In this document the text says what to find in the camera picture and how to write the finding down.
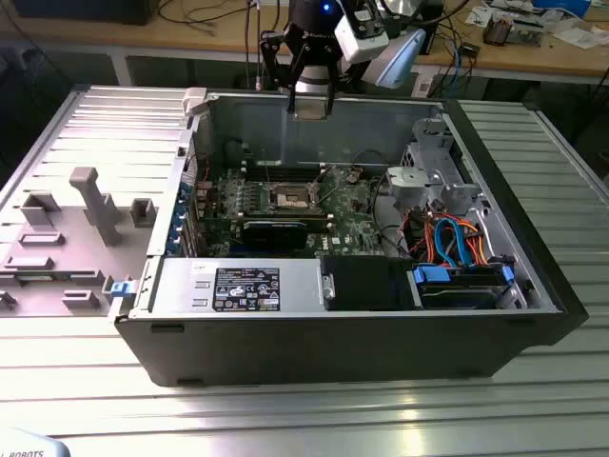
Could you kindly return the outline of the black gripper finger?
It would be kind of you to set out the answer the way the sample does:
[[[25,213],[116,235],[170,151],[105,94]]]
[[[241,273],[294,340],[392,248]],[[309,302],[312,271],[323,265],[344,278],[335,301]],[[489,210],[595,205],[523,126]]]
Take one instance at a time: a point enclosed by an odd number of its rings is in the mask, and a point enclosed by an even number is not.
[[[286,45],[292,54],[289,65],[280,64],[277,53]],[[283,32],[264,30],[260,39],[265,68],[272,82],[287,89],[287,112],[294,113],[296,107],[296,85],[305,68],[305,39],[302,29],[285,29]]]
[[[332,113],[336,90],[339,83],[337,68],[338,54],[332,47],[325,47],[319,58],[319,64],[313,70],[313,81],[317,86],[326,85],[325,115]]]

